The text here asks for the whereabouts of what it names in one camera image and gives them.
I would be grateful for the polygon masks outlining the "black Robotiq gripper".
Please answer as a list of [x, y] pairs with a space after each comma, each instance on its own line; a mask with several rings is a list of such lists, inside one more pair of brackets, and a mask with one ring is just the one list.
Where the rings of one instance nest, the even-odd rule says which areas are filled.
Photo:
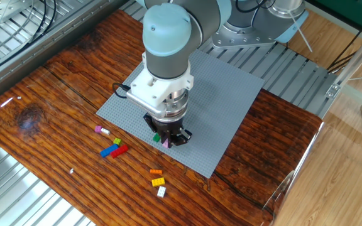
[[169, 138], [169, 131], [172, 132], [169, 138], [170, 147], [187, 144], [192, 137], [192, 133], [183, 128], [183, 119], [173, 122], [160, 122], [154, 119], [149, 113], [146, 113], [143, 118], [149, 128], [159, 135], [161, 142], [165, 142], [165, 140]]

